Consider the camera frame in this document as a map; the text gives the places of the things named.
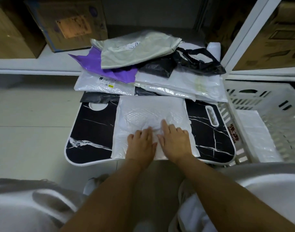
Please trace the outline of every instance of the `stack of packages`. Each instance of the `stack of packages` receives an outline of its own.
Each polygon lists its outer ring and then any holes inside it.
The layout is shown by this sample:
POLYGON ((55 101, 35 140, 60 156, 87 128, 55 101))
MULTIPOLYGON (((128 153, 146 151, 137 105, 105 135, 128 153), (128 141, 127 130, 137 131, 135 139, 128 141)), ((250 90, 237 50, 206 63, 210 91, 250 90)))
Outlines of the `stack of packages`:
POLYGON ((91 43, 87 56, 70 55, 85 69, 74 89, 105 93, 99 103, 135 94, 227 102, 219 43, 203 48, 150 30, 91 43))

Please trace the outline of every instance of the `white plastic crate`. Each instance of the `white plastic crate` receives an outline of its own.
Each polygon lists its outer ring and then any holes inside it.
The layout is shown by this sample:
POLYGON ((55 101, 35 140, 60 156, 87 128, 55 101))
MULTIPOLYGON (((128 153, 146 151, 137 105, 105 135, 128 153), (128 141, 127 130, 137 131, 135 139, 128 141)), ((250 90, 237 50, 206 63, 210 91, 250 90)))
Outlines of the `white plastic crate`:
POLYGON ((237 157, 234 164, 258 162, 235 109, 257 110, 265 122, 277 150, 286 162, 295 162, 295 89, 284 83, 225 81, 231 102, 219 103, 230 131, 238 130, 237 157))

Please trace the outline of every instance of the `white bubble mailer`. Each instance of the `white bubble mailer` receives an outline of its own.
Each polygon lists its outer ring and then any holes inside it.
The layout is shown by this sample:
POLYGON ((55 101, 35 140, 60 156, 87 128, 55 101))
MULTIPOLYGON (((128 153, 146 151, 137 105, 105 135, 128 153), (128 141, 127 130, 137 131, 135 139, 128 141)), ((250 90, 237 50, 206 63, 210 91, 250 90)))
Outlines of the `white bubble mailer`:
POLYGON ((154 160, 167 159, 161 149, 157 134, 163 134, 161 120, 187 130, 191 141, 192 153, 199 157, 188 118, 185 100, 172 96, 120 96, 113 133, 111 158, 125 159, 127 137, 136 130, 153 129, 153 142, 158 142, 154 160))

